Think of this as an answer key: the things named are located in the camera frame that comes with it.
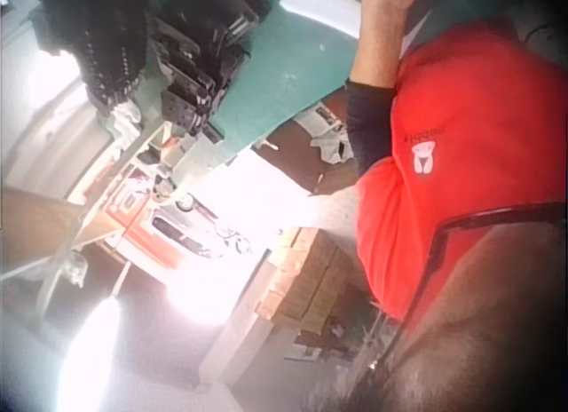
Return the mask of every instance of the white wall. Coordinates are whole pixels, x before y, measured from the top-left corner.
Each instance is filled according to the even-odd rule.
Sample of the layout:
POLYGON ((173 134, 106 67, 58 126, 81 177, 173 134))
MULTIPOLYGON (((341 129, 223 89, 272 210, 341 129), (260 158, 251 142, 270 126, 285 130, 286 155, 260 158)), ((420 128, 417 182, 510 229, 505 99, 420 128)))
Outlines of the white wall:
POLYGON ((255 279, 200 365, 202 384, 219 381, 231 386, 254 360, 274 326, 255 313, 256 306, 276 273, 276 266, 270 262, 265 260, 260 265, 255 279))
POLYGON ((11 3, 14 9, 2 17, 3 180, 64 198, 108 146, 111 135, 96 120, 75 58, 39 50, 28 20, 38 1, 11 3), (46 111, 72 84, 79 89, 67 91, 67 102, 46 111))

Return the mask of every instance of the fabric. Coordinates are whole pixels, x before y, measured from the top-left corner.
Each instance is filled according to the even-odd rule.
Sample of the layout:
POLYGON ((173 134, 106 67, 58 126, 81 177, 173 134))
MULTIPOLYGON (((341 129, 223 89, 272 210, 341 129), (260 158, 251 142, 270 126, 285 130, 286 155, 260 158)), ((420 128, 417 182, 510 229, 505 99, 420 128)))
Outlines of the fabric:
MULTIPOLYGON (((359 257, 387 314, 403 319, 442 221, 565 202, 567 103, 562 69, 483 25, 450 31, 403 61, 392 155, 358 182, 359 257)), ((418 319, 484 233, 450 240, 418 319)))
POLYGON ((348 80, 347 134, 359 175, 383 157, 392 155, 392 88, 376 88, 348 80))

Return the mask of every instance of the wooden crate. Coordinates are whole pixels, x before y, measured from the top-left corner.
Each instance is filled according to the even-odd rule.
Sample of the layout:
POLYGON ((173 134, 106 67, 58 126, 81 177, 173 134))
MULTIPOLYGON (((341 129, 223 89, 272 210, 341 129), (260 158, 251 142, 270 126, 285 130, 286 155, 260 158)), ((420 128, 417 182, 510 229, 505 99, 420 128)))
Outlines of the wooden crate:
POLYGON ((351 260, 316 228, 286 230, 279 245, 269 257, 279 273, 256 313, 275 324, 320 333, 351 260))

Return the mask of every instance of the white logo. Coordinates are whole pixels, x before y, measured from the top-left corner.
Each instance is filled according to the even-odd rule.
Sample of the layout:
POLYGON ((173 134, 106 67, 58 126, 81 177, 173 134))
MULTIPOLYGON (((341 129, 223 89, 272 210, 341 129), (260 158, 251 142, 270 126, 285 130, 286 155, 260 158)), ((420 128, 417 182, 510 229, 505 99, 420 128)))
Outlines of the white logo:
POLYGON ((432 152, 436 143, 426 141, 412 147, 414 153, 414 170, 417 174, 430 174, 434 168, 434 156, 432 152))

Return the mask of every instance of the paper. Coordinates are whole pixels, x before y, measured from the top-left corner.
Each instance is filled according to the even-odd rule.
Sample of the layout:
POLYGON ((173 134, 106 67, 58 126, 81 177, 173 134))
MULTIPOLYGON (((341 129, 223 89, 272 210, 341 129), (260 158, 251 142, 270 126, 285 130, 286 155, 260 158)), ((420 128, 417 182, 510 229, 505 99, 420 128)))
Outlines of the paper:
POLYGON ((296 115, 294 120, 314 138, 342 125, 342 122, 321 101, 296 115))
POLYGON ((344 126, 328 131, 313 139, 310 142, 310 146, 319 147, 321 149, 320 158, 327 163, 347 162, 353 157, 353 150, 344 126))

